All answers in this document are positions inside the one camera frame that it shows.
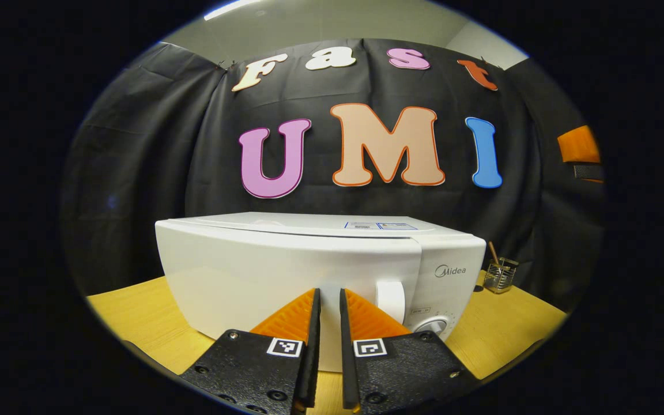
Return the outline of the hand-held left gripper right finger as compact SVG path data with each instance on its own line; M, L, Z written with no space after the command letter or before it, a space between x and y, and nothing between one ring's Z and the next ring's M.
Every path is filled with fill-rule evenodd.
M343 403L353 413L437 413L480 385L434 331L414 333L350 289L339 312Z

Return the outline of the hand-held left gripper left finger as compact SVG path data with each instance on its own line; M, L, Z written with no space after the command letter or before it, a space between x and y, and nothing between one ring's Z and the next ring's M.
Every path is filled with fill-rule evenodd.
M310 289L250 331L224 331L180 378L242 414L304 414L315 405L320 312Z

